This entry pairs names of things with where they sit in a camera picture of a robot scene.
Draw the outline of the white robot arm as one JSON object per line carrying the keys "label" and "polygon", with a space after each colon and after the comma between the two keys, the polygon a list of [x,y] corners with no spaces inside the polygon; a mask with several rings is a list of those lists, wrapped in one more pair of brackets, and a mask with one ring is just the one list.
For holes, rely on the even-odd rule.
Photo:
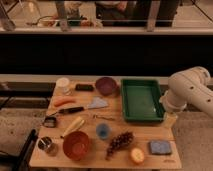
{"label": "white robot arm", "polygon": [[210,80],[209,71],[200,66],[172,74],[168,90],[159,99],[165,110],[161,126],[170,129],[188,104],[213,117],[213,90],[207,87]]}

